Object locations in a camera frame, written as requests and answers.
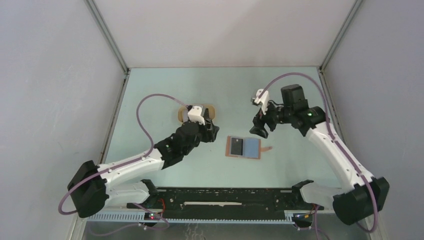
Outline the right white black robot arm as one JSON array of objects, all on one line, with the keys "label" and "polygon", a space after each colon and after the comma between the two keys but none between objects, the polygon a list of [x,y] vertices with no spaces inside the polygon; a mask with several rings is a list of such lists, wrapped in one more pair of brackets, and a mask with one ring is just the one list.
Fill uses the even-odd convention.
[{"label": "right white black robot arm", "polygon": [[334,210],[342,223],[352,225],[384,207],[390,189],[384,177],[376,178],[347,149],[335,133],[328,115],[319,107],[310,107],[303,88],[292,84],[281,88],[282,103],[270,99],[265,89],[258,89],[252,98],[260,106],[254,116],[250,133],[266,139],[278,124],[290,124],[313,143],[327,158],[340,186],[329,187],[313,180],[304,180],[292,186],[291,204],[304,209],[309,204]]}]

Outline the black credit card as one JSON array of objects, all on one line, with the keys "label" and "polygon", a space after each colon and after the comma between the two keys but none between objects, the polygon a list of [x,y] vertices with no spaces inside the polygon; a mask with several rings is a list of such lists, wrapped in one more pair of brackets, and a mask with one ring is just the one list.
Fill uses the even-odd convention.
[{"label": "black credit card", "polygon": [[232,137],[230,139],[230,150],[229,153],[235,156],[243,155],[244,139]]}]

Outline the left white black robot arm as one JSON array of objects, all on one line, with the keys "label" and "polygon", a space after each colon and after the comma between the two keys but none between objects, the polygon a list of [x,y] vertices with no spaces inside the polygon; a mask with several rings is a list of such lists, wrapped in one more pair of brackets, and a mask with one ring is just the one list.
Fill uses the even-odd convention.
[{"label": "left white black robot arm", "polygon": [[200,143],[213,143],[220,128],[210,118],[204,124],[186,121],[175,133],[138,155],[110,164],[84,162],[67,189],[80,218],[87,218],[104,207],[142,204],[153,208],[158,202],[156,187],[143,176],[181,162]]}]

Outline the brown leather card holder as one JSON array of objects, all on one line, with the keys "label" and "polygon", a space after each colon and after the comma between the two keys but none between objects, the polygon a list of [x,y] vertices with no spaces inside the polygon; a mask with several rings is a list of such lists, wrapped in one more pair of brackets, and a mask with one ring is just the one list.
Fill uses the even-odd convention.
[{"label": "brown leather card holder", "polygon": [[[243,155],[231,155],[230,146],[231,138],[242,138],[243,139]],[[242,158],[242,159],[252,159],[260,160],[262,153],[272,150],[272,146],[262,146],[262,141],[259,138],[253,137],[238,137],[238,136],[228,136],[226,139],[226,149],[225,156],[231,158]]]}]

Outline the beige oval card tray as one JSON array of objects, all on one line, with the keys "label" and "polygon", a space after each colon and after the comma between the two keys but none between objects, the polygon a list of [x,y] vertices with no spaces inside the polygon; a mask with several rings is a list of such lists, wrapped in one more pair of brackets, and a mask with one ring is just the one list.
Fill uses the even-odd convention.
[{"label": "beige oval card tray", "polygon": [[[216,109],[215,109],[215,107],[212,104],[205,103],[205,104],[200,104],[200,106],[202,106],[203,109],[207,109],[208,110],[209,117],[212,120],[215,119],[215,117],[216,117]],[[178,109],[177,119],[178,119],[178,121],[180,123],[183,123],[183,122],[186,122],[186,121],[189,120],[189,118],[188,118],[188,109],[185,106],[181,106]]]}]

